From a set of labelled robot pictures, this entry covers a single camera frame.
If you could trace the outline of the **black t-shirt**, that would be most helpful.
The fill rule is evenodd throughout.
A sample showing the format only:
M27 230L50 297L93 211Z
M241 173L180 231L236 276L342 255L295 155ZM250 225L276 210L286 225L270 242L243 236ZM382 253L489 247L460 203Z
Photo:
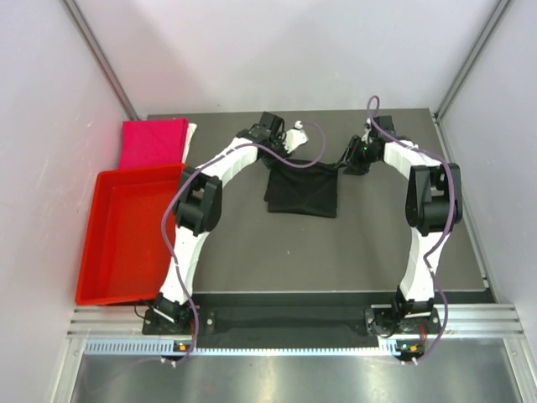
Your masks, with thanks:
M317 162L307 168L282 163L269 170L264 194L270 213L299 214L336 218L339 169L334 164Z

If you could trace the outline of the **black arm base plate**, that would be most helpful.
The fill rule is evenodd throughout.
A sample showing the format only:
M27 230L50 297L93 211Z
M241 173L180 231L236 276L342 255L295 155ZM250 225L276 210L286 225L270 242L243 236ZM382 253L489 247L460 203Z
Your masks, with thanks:
M142 333L196 334L199 348L307 349L377 346L379 336L421 338L437 333L437 311L400 319L393 292L196 293L194 318L180 308L177 323L153 309L145 312Z

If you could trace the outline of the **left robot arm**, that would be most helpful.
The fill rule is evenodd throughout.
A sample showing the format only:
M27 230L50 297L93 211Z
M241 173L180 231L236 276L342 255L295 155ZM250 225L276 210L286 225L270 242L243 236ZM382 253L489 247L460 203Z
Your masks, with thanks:
M307 142L302 123L285 129L281 117L263 113L258 123L241 130L212 160L183 169L177 194L162 220L166 224L174 215L175 240L164 240L170 264L153 308L171 332L183 332L194 316L193 277L203 244L222 216L225 185L258 160L286 160Z

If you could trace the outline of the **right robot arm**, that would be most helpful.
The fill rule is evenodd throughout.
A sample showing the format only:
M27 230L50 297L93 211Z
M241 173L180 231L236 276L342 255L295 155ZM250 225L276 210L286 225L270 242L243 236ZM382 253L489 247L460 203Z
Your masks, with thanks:
M409 259L394 302L392 323L411 332L433 315L434 281L441 251L462 219L461 170L433 158L408 139L397 137L390 116L368 118L344 159L347 175L366 175L382 162L407 180L405 218L410 226Z

